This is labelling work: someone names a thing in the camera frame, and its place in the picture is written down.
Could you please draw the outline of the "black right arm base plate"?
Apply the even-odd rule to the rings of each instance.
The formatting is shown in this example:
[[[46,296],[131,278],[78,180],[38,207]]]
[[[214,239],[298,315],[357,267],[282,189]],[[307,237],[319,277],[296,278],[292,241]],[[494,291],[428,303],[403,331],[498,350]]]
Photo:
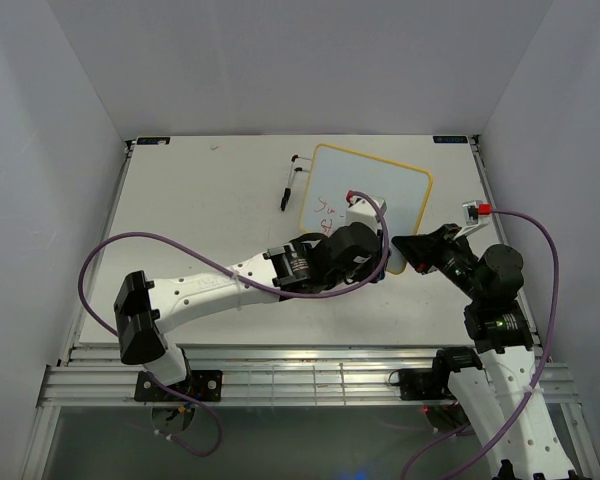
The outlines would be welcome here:
[[[399,389],[399,397],[403,401],[453,399],[445,378],[432,368],[394,370],[389,374],[388,383]]]

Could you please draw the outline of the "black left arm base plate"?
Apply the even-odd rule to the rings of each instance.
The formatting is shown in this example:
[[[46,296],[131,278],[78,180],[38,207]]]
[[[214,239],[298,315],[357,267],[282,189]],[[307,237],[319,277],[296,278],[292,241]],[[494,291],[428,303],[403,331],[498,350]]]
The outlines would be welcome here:
[[[189,376],[169,388],[201,402],[219,402],[222,396],[223,372],[221,370],[193,370]],[[176,402],[180,397],[157,386],[146,371],[138,373],[133,394],[136,402]]]

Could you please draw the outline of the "yellow framed whiteboard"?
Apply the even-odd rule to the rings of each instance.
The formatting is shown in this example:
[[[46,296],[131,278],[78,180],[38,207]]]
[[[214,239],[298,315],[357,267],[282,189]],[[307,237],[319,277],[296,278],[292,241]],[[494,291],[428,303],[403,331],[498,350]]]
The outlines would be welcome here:
[[[302,203],[303,233],[333,233],[345,223],[351,190],[385,201],[391,237],[416,234],[433,187],[430,172],[353,150],[316,146]]]

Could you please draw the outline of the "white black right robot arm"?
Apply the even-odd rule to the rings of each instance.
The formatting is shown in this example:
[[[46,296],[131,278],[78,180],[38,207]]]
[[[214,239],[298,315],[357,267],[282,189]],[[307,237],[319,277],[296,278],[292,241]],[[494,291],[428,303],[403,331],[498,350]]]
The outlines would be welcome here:
[[[467,229],[445,224],[430,234],[392,240],[420,274],[439,271],[470,300],[464,324],[471,347],[437,351],[421,385],[454,397],[481,444],[495,479],[576,479],[539,386],[529,324],[517,300],[524,261],[503,245],[476,256]]]

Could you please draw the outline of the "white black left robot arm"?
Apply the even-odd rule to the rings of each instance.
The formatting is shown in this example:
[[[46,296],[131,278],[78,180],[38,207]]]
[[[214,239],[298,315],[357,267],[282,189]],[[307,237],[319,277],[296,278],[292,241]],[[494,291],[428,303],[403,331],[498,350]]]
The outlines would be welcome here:
[[[383,275],[379,230],[354,222],[329,236],[304,234],[222,271],[172,279],[128,274],[114,301],[120,358],[141,365],[170,399],[185,397],[192,376],[171,331],[213,314],[296,298],[323,298],[340,285]]]

